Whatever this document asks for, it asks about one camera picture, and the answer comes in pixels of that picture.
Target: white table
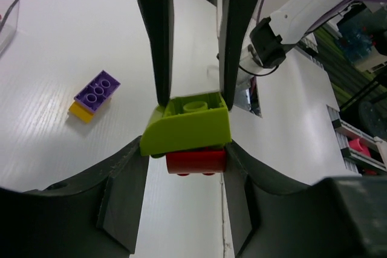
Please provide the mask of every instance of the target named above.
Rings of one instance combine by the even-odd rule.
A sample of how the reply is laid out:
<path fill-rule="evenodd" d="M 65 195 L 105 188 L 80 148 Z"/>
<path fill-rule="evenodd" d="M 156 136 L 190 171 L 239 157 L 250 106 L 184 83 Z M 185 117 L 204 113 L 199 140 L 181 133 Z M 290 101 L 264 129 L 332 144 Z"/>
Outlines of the white table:
<path fill-rule="evenodd" d="M 217 90 L 216 74 L 207 73 L 217 65 L 215 8 L 174 2 L 172 95 Z M 122 85 L 83 124 L 68 107 L 102 69 Z M 157 103 L 136 0 L 21 0 L 19 31 L 0 72 L 0 185 L 17 191 L 44 189 L 118 151 L 144 131 Z M 291 53 L 258 86 L 263 118 L 238 108 L 230 116 L 242 147 L 303 182 L 351 174 L 338 147 L 331 150 L 333 131 L 316 133 L 329 123 L 326 104 L 337 107 L 324 71 Z M 223 257 L 221 189 L 220 175 L 182 178 L 167 174 L 164 159 L 150 160 L 134 257 Z"/>

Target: blue object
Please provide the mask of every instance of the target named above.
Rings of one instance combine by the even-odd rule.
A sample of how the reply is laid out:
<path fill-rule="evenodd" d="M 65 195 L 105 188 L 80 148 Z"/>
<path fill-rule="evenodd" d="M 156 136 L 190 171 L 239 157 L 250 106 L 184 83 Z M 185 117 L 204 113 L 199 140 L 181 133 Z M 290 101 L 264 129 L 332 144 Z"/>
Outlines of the blue object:
<path fill-rule="evenodd" d="M 351 63 L 369 56 L 373 43 L 372 38 L 366 34 L 365 30 L 353 28 L 340 32 L 343 37 L 335 40 L 335 43 Z"/>
<path fill-rule="evenodd" d="M 102 71 L 74 97 L 74 100 L 86 110 L 95 113 L 120 85 L 119 81 Z"/>

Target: black cable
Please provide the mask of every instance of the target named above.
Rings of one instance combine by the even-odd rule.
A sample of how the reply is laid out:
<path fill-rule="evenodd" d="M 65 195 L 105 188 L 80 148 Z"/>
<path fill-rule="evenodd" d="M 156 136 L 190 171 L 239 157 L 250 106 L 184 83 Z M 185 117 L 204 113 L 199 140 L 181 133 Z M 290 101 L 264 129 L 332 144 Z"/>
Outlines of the black cable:
<path fill-rule="evenodd" d="M 279 68 L 279 65 L 276 65 L 275 68 L 272 71 L 270 71 L 269 73 L 262 74 L 262 75 L 251 73 L 251 72 L 247 71 L 246 69 L 242 68 L 241 65 L 239 65 L 239 68 L 242 71 L 244 71 L 245 73 L 249 74 L 249 75 L 252 75 L 252 76 L 255 76 L 255 77 L 264 77 L 264 76 L 268 76 L 268 75 L 273 74 Z"/>

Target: red lego brick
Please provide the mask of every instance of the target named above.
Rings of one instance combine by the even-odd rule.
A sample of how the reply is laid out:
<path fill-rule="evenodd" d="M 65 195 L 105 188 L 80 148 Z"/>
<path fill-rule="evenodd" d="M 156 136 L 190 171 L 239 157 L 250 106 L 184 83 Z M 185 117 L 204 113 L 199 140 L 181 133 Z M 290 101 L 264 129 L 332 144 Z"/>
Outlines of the red lego brick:
<path fill-rule="evenodd" d="M 186 175 L 203 173 L 212 175 L 226 169 L 226 151 L 201 149 L 196 151 L 170 152 L 166 154 L 169 173 Z"/>

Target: clear plastic container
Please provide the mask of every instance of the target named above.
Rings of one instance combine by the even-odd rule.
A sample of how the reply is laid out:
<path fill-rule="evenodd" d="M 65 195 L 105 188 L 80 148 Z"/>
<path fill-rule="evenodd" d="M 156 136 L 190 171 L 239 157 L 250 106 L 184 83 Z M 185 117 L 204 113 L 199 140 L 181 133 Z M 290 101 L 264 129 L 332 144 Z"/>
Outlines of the clear plastic container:
<path fill-rule="evenodd" d="M 18 28 L 19 0 L 0 0 L 0 54 Z"/>

